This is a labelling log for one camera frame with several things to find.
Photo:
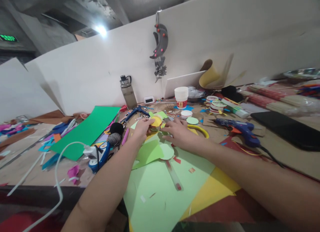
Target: water bottle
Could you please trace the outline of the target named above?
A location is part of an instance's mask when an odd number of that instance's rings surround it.
[[[121,77],[121,91],[124,97],[124,100],[127,103],[128,109],[131,110],[133,108],[136,108],[137,105],[137,101],[136,101],[136,97],[134,96],[134,92],[133,92],[133,88],[131,85],[131,76],[125,76],[122,75]]]

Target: hand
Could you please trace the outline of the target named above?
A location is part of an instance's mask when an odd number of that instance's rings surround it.
[[[149,118],[139,120],[132,137],[142,144],[147,139],[147,133],[150,133],[149,127],[153,122],[154,119]]]
[[[162,138],[173,143],[175,146],[181,149],[196,152],[197,144],[201,140],[201,137],[191,132],[187,127],[187,122],[180,120],[178,117],[174,118],[174,121],[169,121],[161,131],[169,132],[173,135],[173,138],[169,135],[164,135]]]

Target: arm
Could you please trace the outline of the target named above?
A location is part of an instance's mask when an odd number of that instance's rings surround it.
[[[154,120],[140,120],[133,136],[93,177],[68,217],[65,231],[105,231],[128,185],[133,162]]]
[[[162,130],[174,138],[163,138],[214,163],[283,223],[299,231],[320,228],[318,182],[199,138],[178,119],[168,125]]]

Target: left hand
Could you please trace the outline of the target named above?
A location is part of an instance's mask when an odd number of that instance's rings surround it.
[[[143,118],[138,121],[136,128],[134,129],[132,138],[139,143],[143,143],[147,139],[147,133],[150,133],[149,127],[154,122],[154,119]]]

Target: hot glue gun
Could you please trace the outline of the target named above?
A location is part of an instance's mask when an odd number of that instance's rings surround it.
[[[231,132],[241,134],[244,138],[244,143],[252,148],[261,147],[259,139],[252,133],[254,124],[248,122],[240,122],[229,119],[211,119],[216,124],[232,128]]]

